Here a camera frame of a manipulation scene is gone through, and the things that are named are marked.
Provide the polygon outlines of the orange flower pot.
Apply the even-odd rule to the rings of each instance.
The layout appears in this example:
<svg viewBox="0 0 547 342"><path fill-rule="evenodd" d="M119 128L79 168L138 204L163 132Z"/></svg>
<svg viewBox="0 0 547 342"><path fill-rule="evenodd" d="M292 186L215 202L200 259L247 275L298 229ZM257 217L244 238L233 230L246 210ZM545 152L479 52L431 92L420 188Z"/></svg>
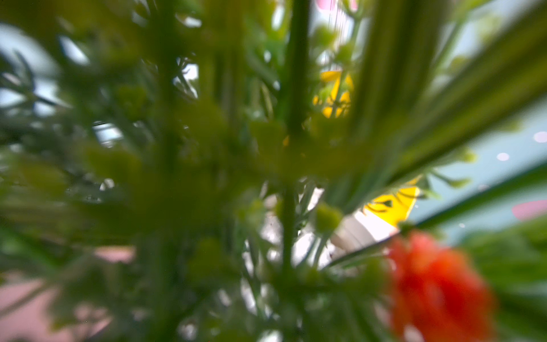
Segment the orange flower pot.
<svg viewBox="0 0 547 342"><path fill-rule="evenodd" d="M546 163L364 245L344 219L546 97L546 3L441 65L484 1L3 1L60 88L1 55L1 285L73 341L545 341L546 217L455 247L442 225L546 184ZM326 118L320 74L350 74Z"/></svg>

